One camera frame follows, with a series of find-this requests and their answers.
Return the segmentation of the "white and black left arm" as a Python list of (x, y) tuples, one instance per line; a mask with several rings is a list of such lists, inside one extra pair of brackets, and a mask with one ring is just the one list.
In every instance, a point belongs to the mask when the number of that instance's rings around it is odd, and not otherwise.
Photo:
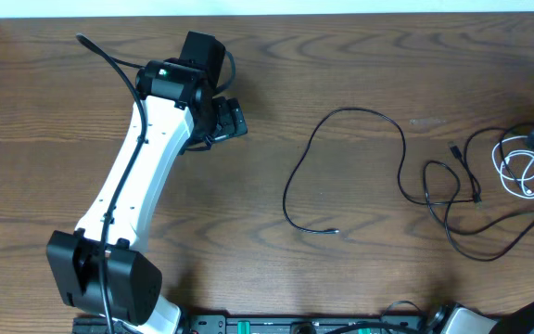
[(181, 309), (161, 296), (146, 256), (150, 225), (175, 159), (248, 131), (222, 93), (232, 54), (214, 36), (189, 32), (178, 58), (151, 60), (126, 83), (133, 116), (99, 194), (71, 233), (53, 232), (46, 257), (62, 301), (101, 315), (103, 333), (175, 333)]

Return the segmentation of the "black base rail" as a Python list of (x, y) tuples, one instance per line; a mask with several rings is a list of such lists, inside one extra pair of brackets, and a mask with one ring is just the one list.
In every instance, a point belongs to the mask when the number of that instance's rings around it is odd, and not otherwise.
[(498, 319), (460, 303), (442, 304), (425, 312), (410, 301), (397, 301), (379, 315), (347, 316), (234, 316), (227, 313), (184, 314), (176, 334), (296, 334), (328, 333), (355, 327), (367, 333), (489, 333)]

